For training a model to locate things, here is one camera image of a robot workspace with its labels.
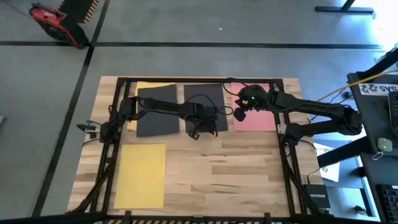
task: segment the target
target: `label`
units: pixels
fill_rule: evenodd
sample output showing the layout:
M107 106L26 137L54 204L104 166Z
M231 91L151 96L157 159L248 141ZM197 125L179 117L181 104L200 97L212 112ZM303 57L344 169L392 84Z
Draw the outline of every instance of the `label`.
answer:
M362 95L388 96L391 91L398 91L398 85L367 83L359 84Z

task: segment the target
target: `yellow paper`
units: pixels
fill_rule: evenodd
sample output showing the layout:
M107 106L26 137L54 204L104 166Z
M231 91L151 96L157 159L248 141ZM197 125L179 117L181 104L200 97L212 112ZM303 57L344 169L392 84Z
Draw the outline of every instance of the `yellow paper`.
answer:
M114 208L163 208L166 145L122 146Z
M136 95L138 94L138 89L140 88L156 88L163 87L168 85L174 85L175 83L151 83L151 82L137 82L136 86ZM128 131L136 131L137 130L137 121L131 121L127 124Z

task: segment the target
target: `pink paper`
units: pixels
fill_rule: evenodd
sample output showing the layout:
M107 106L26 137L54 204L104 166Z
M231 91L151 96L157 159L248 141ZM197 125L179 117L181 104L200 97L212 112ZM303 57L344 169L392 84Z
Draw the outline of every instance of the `pink paper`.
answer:
M265 91L269 91L269 84L265 83L247 83L247 85L259 84ZM241 83L232 83L231 91L239 93L244 86ZM238 107L235 103L238 97L232 95L232 108ZM270 111L247 111L245 119L240 122L235 117L233 118L235 131L276 131L274 114Z

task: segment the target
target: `black sheet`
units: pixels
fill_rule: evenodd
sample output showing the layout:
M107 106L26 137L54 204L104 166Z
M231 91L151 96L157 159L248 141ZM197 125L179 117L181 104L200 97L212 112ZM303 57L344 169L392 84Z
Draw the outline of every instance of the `black sheet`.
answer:
M184 85L184 100L187 100L188 98L196 94L204 94L208 96L218 108L225 106L223 86L221 84ZM192 100L190 100L190 102L201 103L207 106L213 106L210 103L210 101L204 96L194 97ZM220 112L226 113L225 108L220 110ZM218 113L217 116L218 116L217 131L227 131L228 124L226 121L226 115ZM193 128L194 125L191 122L185 122L185 129L187 133L191 131Z
M138 89L138 96L152 97L156 100L163 100L177 103L177 87L175 85ZM178 133L180 127L178 116L147 113L137 122L137 137L148 137Z

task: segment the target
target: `wooden table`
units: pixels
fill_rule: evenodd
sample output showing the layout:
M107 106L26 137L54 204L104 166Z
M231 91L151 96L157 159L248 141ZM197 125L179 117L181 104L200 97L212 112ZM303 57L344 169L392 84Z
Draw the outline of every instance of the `wooden table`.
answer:
M112 104L117 77L102 77L99 83L91 120L103 123L108 120L108 106ZM177 83L177 98L183 103L183 84ZM302 97L299 80L284 79L285 92ZM130 95L135 92L132 83ZM231 96L224 91L225 105L231 105ZM290 113L293 123L307 124L307 115ZM137 138L126 131L124 125L122 144L165 144L167 146L165 174L165 202L161 209L132 210L132 215L209 215L209 216L263 216L288 217L287 197L279 155L277 133L242 132L233 129L233 117L228 116L227 132L214 138L203 133L195 141L185 133L185 122L180 119L180 132L168 136ZM318 169L313 147L300 142L297 157L303 183L308 173ZM68 209L74 209L94 186L102 144L91 142L81 152ZM109 214L124 214L125 210L113 208L119 165L113 179ZM320 173L310 176L312 184L322 184ZM293 188L295 209L300 212L297 191ZM104 189L99 195L102 203Z

